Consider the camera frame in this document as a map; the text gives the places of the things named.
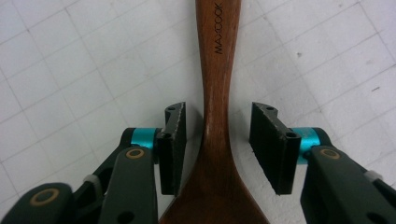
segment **white tiled surface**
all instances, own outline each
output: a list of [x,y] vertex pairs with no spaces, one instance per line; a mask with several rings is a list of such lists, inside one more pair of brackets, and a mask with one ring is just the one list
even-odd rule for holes
[[[2,0],[0,21],[0,217],[39,184],[76,189],[126,127],[163,127],[181,101],[191,169],[203,111],[194,1]],[[240,24],[233,153],[270,221],[304,223],[305,168],[293,195],[275,196],[247,143],[251,101],[290,127],[322,127],[395,188],[396,2],[243,0]]]

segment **blue tape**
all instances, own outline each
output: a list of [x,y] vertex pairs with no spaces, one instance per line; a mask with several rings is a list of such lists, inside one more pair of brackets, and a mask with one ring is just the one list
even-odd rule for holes
[[319,136],[312,128],[292,128],[292,130],[301,136],[300,151],[297,163],[307,164],[308,161],[303,157],[303,155],[305,152],[310,151],[312,147],[320,146]]
[[154,149],[155,128],[136,128],[132,134],[131,145]]

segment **wooden spoon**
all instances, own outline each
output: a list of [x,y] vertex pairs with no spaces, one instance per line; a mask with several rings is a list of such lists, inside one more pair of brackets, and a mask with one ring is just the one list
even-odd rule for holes
[[268,223],[233,162],[228,98],[241,0],[196,0],[204,135],[191,176],[160,223]]

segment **logo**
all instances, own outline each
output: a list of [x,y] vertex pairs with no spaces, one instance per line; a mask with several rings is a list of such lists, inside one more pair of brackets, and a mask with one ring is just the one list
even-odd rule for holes
[[222,3],[215,3],[215,53],[222,54],[222,44],[221,44],[221,31],[222,31]]

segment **bolt hole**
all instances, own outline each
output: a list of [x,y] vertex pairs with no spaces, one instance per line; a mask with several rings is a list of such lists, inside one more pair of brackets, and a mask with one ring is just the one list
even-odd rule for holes
[[367,217],[375,224],[388,224],[387,220],[377,213],[367,213]]
[[121,224],[130,223],[134,220],[133,212],[123,212],[117,217],[117,221]]
[[286,136],[292,138],[292,137],[297,137],[297,134],[295,134],[295,133],[286,133]]
[[170,138],[172,137],[172,134],[170,133],[163,133],[163,138]]

